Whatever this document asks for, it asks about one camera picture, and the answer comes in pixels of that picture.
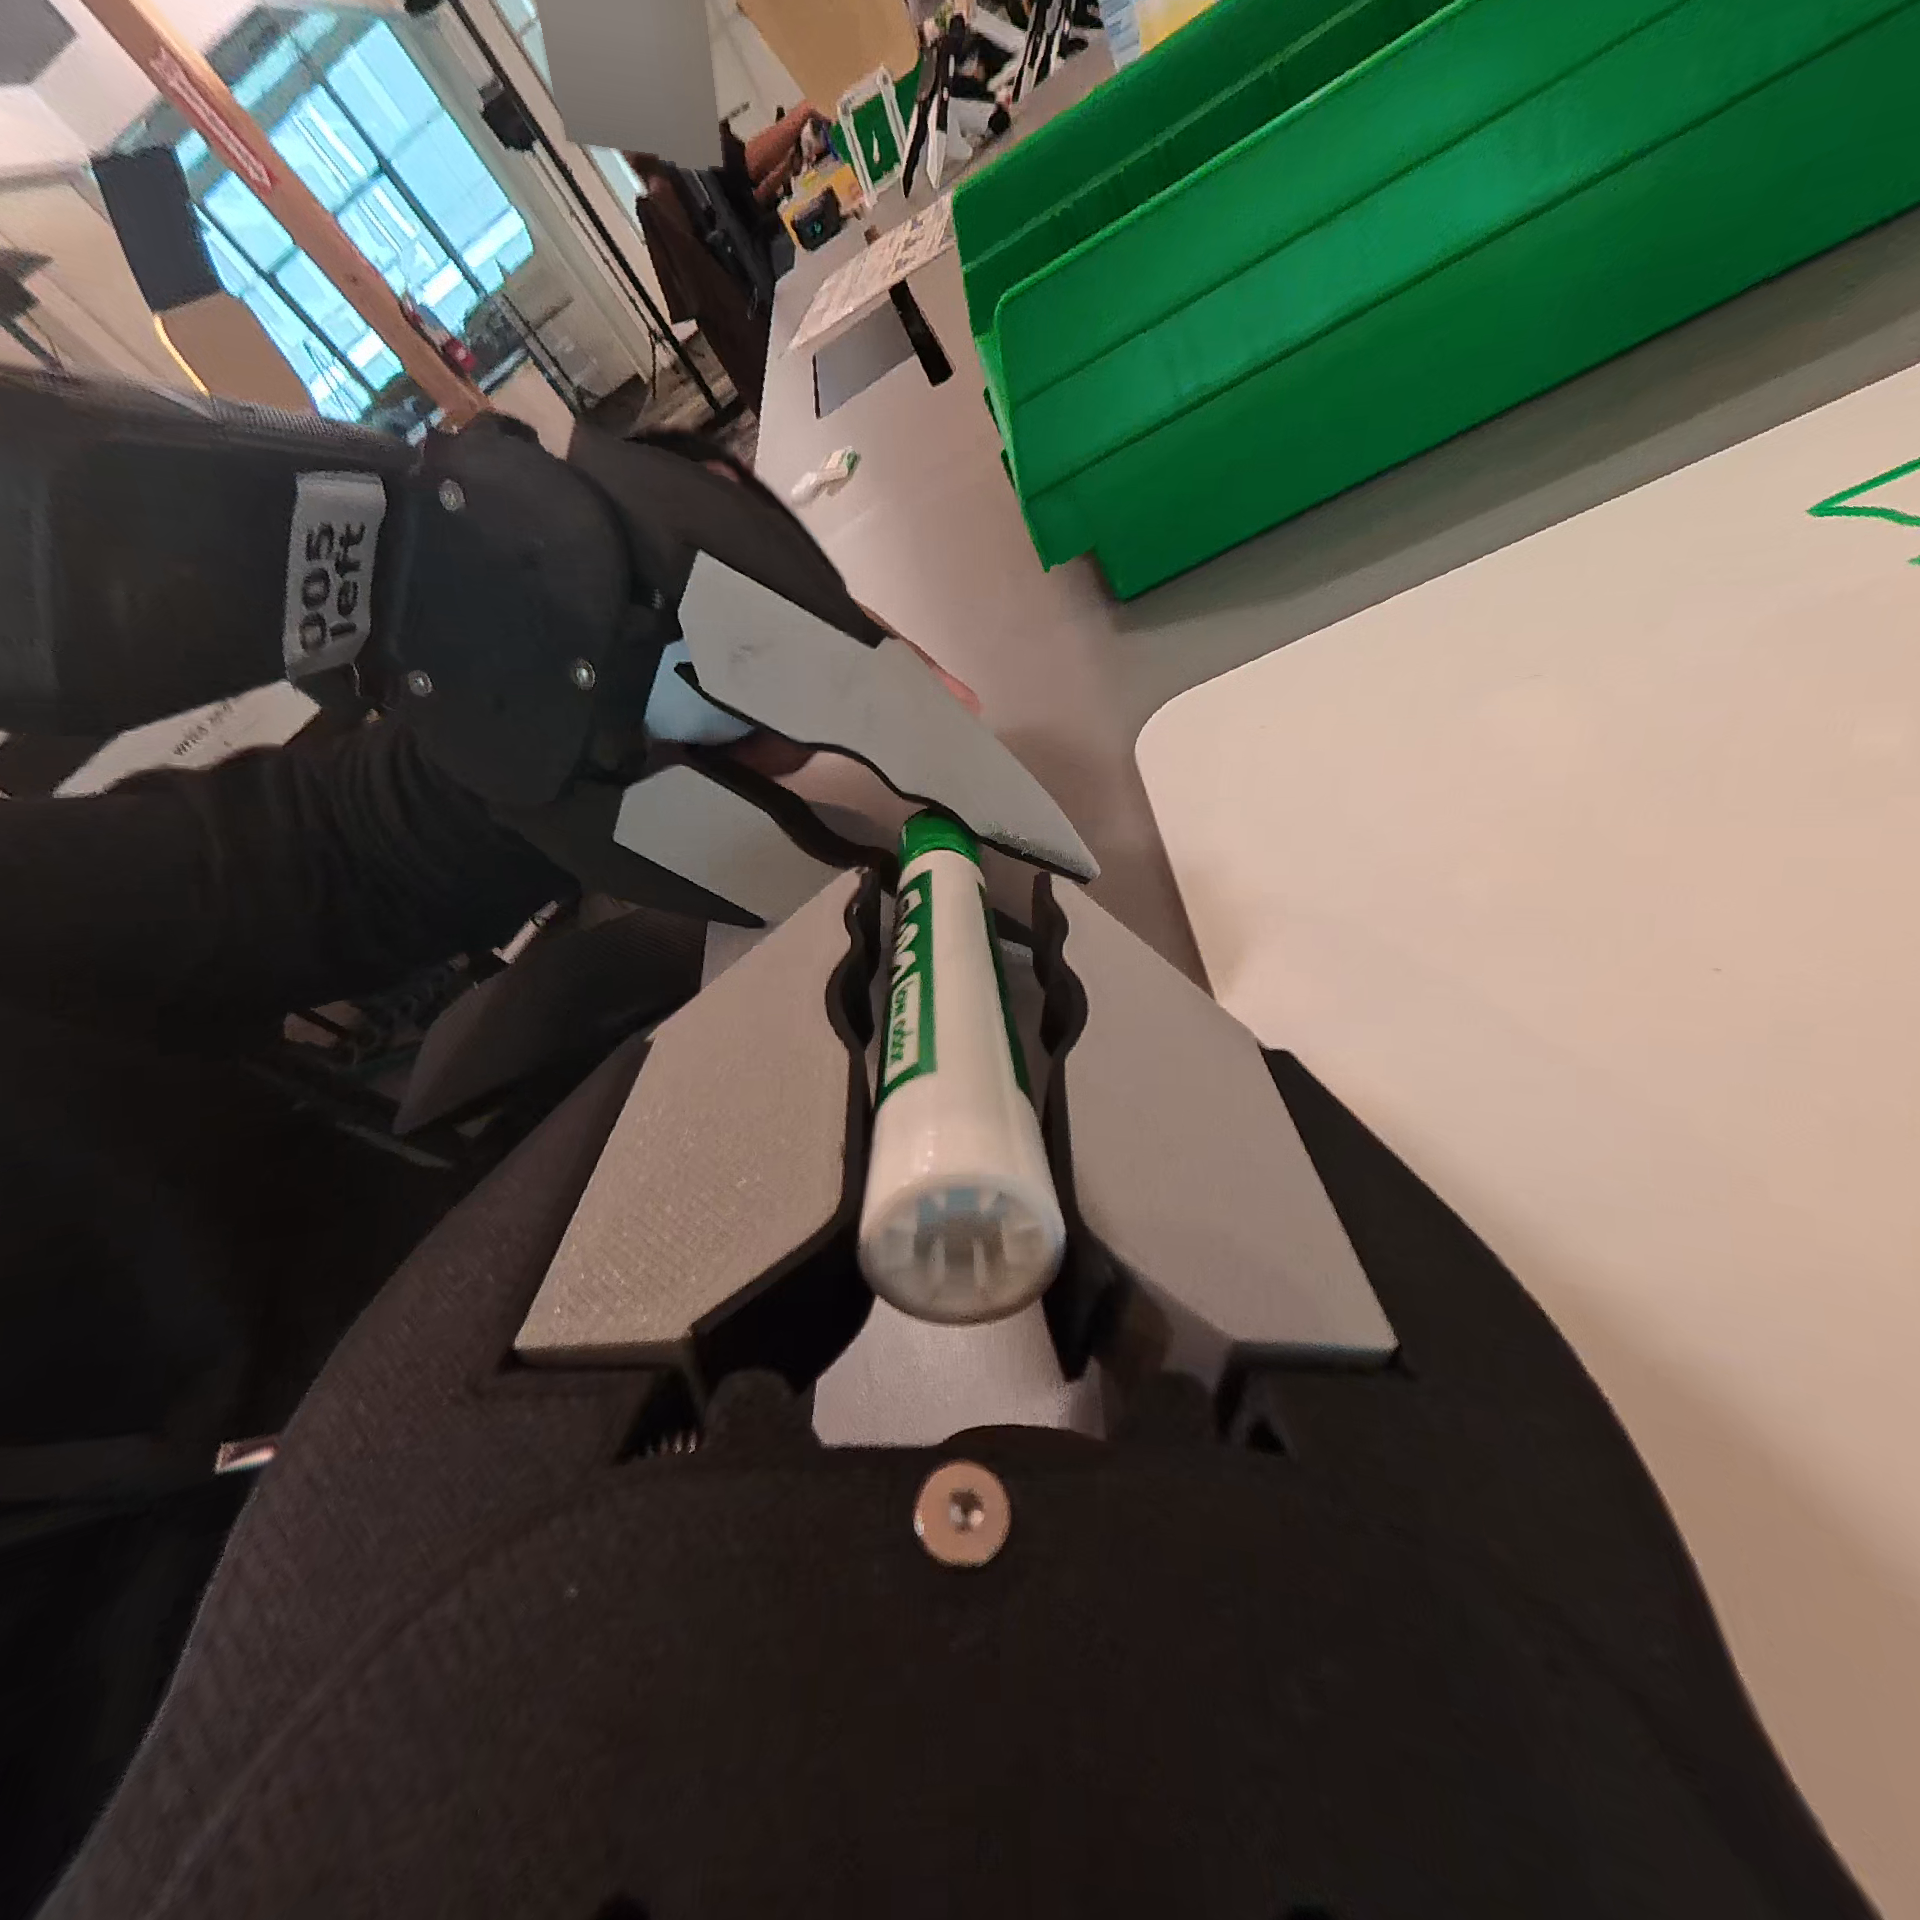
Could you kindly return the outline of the white whiteboard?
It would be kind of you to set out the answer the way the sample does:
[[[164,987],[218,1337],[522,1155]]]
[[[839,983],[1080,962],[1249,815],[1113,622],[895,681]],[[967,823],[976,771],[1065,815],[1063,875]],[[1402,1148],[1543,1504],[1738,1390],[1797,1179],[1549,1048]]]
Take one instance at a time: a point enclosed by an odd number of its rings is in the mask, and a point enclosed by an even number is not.
[[[1136,743],[1215,995],[1506,1262],[1917,1908],[1915,369]]]

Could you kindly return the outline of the tan board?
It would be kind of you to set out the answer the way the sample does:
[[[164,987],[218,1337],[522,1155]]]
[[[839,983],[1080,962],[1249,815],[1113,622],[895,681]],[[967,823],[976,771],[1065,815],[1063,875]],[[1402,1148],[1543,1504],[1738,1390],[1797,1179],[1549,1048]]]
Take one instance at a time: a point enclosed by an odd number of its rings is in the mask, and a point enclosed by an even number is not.
[[[884,70],[915,71],[921,43],[904,2],[739,2],[739,12],[816,106]]]

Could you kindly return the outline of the green plastic bin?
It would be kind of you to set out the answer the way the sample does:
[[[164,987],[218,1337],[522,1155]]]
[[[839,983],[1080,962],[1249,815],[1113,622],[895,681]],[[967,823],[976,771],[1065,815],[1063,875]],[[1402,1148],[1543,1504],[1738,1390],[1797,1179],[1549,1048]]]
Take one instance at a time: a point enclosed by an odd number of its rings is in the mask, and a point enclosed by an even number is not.
[[[1439,16],[1441,2],[1221,2],[1027,132],[951,201],[969,331],[999,299]]]
[[[1456,2],[997,305],[1044,569],[1132,602],[1917,201],[1915,2]]]

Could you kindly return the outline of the black light box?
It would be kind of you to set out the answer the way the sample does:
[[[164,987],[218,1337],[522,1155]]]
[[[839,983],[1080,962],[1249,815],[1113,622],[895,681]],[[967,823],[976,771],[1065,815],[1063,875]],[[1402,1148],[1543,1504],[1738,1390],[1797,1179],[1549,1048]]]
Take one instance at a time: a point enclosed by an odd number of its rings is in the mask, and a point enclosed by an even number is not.
[[[175,148],[95,153],[89,172],[136,289],[153,315],[225,292]]]

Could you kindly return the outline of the clear acrylic holder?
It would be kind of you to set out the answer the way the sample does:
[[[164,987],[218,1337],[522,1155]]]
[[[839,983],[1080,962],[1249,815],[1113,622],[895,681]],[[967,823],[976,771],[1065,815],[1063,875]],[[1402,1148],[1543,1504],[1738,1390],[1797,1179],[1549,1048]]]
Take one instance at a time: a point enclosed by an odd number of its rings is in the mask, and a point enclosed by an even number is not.
[[[851,166],[865,201],[875,201],[901,178],[919,76],[917,67],[901,78],[877,67],[844,92],[835,107],[832,145]]]

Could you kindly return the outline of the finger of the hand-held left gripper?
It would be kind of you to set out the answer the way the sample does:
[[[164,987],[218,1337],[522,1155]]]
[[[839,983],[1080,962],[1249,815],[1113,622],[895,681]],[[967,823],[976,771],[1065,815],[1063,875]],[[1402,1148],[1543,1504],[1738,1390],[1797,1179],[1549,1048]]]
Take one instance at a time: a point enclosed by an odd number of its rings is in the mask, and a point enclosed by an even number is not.
[[[1073,881],[1098,859],[1060,802],[904,638],[865,643],[703,554],[679,602],[709,704],[791,746],[865,763],[973,839]]]
[[[667,754],[628,784],[613,839],[727,908],[803,908],[832,875],[863,868],[863,846],[720,752]]]

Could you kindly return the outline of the white dry-erase marker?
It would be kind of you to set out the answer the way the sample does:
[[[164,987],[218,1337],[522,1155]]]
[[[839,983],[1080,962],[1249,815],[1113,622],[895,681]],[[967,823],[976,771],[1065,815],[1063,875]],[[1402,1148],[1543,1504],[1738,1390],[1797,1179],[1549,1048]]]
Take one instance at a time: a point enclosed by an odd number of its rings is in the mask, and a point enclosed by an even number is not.
[[[896,889],[858,1262],[891,1308],[971,1329],[1036,1305],[1063,1259],[987,882],[931,856]]]

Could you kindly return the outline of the printed paper sheet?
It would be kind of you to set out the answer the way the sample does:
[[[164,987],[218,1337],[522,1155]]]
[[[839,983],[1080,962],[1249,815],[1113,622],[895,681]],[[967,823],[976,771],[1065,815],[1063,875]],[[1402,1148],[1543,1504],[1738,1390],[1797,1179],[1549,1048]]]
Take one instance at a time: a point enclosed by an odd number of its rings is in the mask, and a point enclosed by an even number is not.
[[[787,347],[813,352],[839,338],[898,283],[953,249],[953,190],[917,211],[901,227],[884,231],[847,266],[837,268],[816,290]]]

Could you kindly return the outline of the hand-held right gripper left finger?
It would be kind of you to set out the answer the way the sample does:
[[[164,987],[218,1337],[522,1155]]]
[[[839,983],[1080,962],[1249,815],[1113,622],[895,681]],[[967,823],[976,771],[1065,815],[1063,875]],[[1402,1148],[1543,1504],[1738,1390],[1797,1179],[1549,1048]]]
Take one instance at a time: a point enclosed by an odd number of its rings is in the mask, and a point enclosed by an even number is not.
[[[871,1089],[881,887],[841,871],[665,1020],[514,1337],[529,1366],[827,1366]]]

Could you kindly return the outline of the black tripod stand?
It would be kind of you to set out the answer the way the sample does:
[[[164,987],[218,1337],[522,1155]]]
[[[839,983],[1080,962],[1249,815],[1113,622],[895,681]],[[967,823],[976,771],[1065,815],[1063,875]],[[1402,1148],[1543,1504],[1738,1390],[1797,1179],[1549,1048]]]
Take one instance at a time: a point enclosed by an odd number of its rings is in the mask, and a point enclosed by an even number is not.
[[[725,399],[709,383],[676,324],[665,315],[657,299],[653,266],[633,214],[613,192],[594,158],[564,136],[551,90],[539,78],[537,65],[525,56],[513,24],[496,6],[445,2],[445,12],[459,22],[492,82],[514,97],[520,114],[535,132],[537,166],[555,183],[560,204],[589,234],[605,278],[620,286],[647,338],[653,347],[672,355],[692,391],[705,400],[711,428],[733,425],[740,418],[739,393]]]

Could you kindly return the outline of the dark jacket on chair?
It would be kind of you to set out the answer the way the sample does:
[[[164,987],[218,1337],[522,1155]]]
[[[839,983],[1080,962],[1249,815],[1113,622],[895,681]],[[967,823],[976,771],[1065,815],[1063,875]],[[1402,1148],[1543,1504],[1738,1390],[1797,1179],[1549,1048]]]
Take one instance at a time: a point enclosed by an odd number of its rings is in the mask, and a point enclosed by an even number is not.
[[[773,280],[754,234],[740,224],[720,174],[688,170],[651,151],[624,151],[640,192],[640,234],[667,314],[692,322],[762,416],[773,336]]]

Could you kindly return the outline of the person's left forearm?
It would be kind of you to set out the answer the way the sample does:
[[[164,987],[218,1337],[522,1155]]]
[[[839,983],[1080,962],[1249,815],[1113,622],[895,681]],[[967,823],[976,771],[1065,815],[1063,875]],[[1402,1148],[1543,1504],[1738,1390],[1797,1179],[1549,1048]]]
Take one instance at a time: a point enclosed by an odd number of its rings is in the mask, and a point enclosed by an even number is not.
[[[496,948],[576,894],[401,723],[4,801],[4,1025],[245,1030]]]

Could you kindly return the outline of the wooden post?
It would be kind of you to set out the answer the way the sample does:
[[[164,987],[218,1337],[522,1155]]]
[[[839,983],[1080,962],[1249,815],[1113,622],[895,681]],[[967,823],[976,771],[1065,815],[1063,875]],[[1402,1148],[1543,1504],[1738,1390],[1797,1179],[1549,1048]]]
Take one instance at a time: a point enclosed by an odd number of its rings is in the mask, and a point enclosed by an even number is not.
[[[394,289],[359,251],[307,183],[281,158],[271,136],[237,104],[203,54],[148,2],[84,2],[105,35],[136,62],[159,95],[180,110],[210,148],[261,200],[336,292],[401,360],[408,375],[439,409],[449,431],[490,412],[490,400],[439,347],[409,322]]]

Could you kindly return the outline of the black white device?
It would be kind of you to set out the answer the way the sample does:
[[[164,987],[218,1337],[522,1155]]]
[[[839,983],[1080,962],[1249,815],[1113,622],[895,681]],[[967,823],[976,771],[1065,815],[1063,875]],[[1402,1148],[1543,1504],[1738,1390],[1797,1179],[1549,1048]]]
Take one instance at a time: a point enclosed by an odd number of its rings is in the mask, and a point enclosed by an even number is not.
[[[945,183],[955,46],[951,32],[935,32],[924,42],[915,114],[904,140],[904,198],[913,198],[917,186],[940,190]]]
[[[997,104],[1013,107],[1057,65],[1085,50],[1101,27],[1098,2],[986,2],[973,10],[973,32],[999,46],[1008,62],[995,81]]]

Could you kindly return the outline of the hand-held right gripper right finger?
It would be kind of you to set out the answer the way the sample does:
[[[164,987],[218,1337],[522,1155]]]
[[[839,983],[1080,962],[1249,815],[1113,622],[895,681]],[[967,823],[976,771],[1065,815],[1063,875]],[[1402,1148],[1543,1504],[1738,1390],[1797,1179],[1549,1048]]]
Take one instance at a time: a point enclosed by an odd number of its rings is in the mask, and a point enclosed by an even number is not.
[[[1031,903],[1068,1379],[1375,1369],[1399,1339],[1255,1036],[1083,887]]]

